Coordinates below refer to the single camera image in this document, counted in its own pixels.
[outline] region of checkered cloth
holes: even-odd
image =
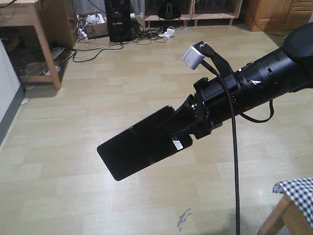
[[[286,193],[313,229],[313,177],[278,182],[274,185],[273,192]]]

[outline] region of robotic arm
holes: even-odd
[[[212,60],[218,72],[205,57]],[[192,45],[182,59],[192,69],[202,64],[217,77],[197,81],[196,93],[177,110],[165,106],[98,146],[99,155],[116,180],[191,146],[189,135],[200,139],[231,118],[225,87],[235,115],[285,93],[313,88],[313,23],[295,30],[281,48],[238,71],[204,42]]]

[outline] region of chair leg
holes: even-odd
[[[295,203],[285,211],[283,221],[291,235],[313,235],[310,224]]]
[[[284,195],[265,222],[262,224],[258,235],[275,235],[285,225],[282,216],[292,203],[288,195]]]

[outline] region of wooden floor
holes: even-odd
[[[282,40],[240,26],[199,26],[166,43],[70,61],[60,91],[27,91],[0,147],[0,234],[234,235],[230,121],[120,182],[96,147],[164,105],[177,108],[194,82],[213,78],[181,61],[193,43],[206,41],[237,70]],[[265,124],[236,119],[242,235],[257,234],[281,198],[272,193],[276,182],[313,175],[312,90],[281,96],[274,107]],[[266,118],[268,105],[249,114]]]

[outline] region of sticker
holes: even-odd
[[[181,150],[184,148],[177,137],[172,137],[172,141],[177,150]]]

